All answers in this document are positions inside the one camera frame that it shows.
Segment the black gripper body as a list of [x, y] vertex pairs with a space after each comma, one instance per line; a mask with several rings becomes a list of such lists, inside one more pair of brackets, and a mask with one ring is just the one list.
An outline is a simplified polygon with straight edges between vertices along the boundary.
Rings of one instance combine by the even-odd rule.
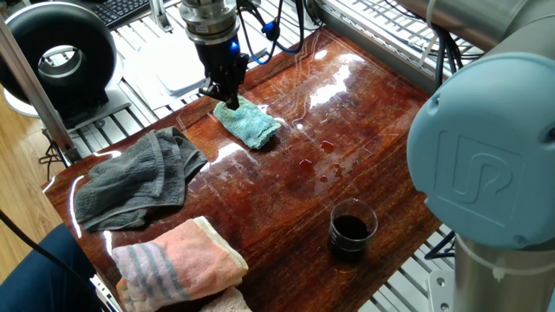
[[205, 75], [224, 87], [237, 87], [245, 79], [250, 56], [241, 51], [237, 36], [213, 45], [196, 44]]

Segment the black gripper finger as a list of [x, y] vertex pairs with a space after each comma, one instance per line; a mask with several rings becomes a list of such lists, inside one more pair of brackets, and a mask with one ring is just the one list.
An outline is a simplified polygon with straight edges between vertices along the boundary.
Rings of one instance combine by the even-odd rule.
[[232, 108], [232, 93], [210, 77], [205, 78], [205, 81], [199, 87], [199, 92], [213, 99], [223, 101], [228, 108]]
[[244, 83], [245, 73], [227, 73], [225, 75], [225, 104], [229, 109], [238, 109], [239, 87]]

